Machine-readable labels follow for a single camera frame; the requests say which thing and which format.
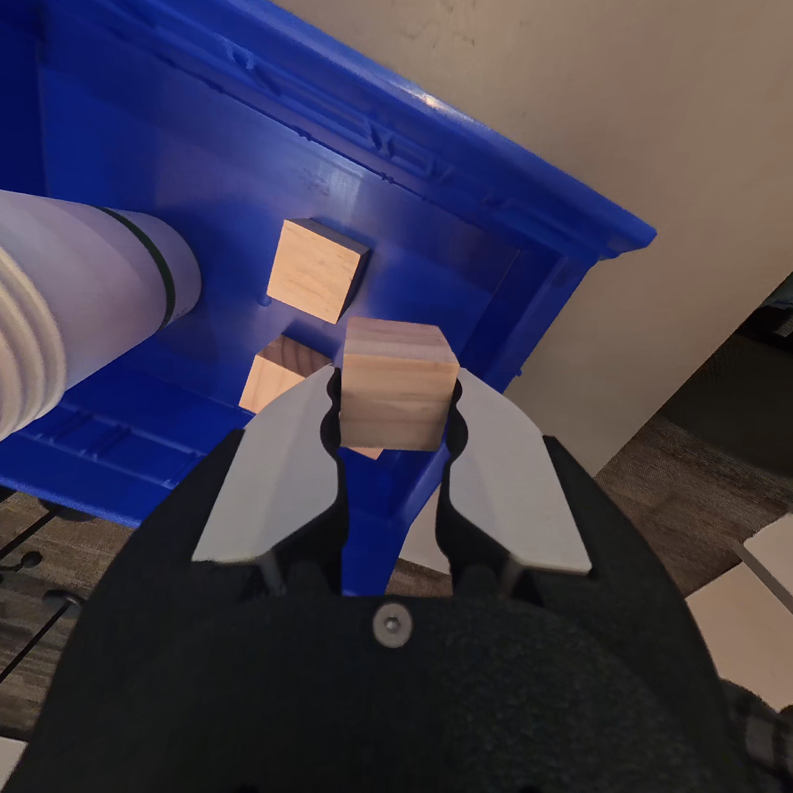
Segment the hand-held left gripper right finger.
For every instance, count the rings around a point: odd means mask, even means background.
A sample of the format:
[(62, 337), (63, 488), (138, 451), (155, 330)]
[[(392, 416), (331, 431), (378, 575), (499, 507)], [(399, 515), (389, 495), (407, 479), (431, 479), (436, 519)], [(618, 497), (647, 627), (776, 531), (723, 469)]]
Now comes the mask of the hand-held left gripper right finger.
[(461, 367), (448, 413), (435, 538), (455, 582), (474, 565), (501, 589), (528, 571), (588, 576), (592, 563), (542, 432)]

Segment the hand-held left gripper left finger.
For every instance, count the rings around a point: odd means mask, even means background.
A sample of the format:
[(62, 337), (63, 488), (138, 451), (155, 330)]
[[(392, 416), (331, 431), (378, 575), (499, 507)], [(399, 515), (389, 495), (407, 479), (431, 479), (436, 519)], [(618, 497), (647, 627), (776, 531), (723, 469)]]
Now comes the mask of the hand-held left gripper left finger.
[(192, 561), (257, 565), (268, 586), (313, 563), (341, 584), (349, 507), (340, 396), (341, 371), (329, 364), (248, 423)]

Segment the blue plastic bin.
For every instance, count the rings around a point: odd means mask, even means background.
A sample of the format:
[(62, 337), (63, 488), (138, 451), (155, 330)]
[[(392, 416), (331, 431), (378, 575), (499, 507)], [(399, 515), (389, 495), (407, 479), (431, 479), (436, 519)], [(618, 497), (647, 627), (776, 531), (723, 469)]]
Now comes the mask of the blue plastic bin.
[[(2, 485), (138, 527), (244, 426), (279, 335), (342, 365), (352, 316), (439, 326), (503, 392), (647, 223), (270, 2), (2, 2), (2, 188), (158, 217), (197, 307), (2, 442)], [(336, 324), (266, 295), (284, 220), (370, 248)]]

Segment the black chair base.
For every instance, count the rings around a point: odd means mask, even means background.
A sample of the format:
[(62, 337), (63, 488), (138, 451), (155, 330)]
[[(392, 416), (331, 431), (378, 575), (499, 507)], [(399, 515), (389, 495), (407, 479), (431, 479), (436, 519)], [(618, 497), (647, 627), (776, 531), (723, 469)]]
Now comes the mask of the black chair base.
[[(24, 570), (32, 570), (43, 561), (43, 555), (38, 551), (28, 551), (23, 554), (20, 560), (14, 564), (5, 564), (4, 561), (14, 551), (16, 551), (26, 541), (30, 540), (42, 528), (47, 526), (56, 518), (61, 518), (68, 522), (88, 522), (93, 516), (60, 503), (45, 501), (38, 498), (38, 503), (45, 509), (45, 514), (36, 519), (32, 524), (17, 534), (7, 542), (1, 549), (1, 574), (16, 573)], [(51, 629), (62, 620), (67, 614), (78, 614), (82, 609), (84, 600), (81, 596), (66, 590), (53, 589), (45, 592), (43, 603), (54, 606), (55, 610), (45, 624), (40, 627), (33, 637), (20, 649), (14, 658), (5, 666), (1, 672), (1, 683), (16, 670), (19, 664), (39, 645), (40, 641), (49, 633)]]

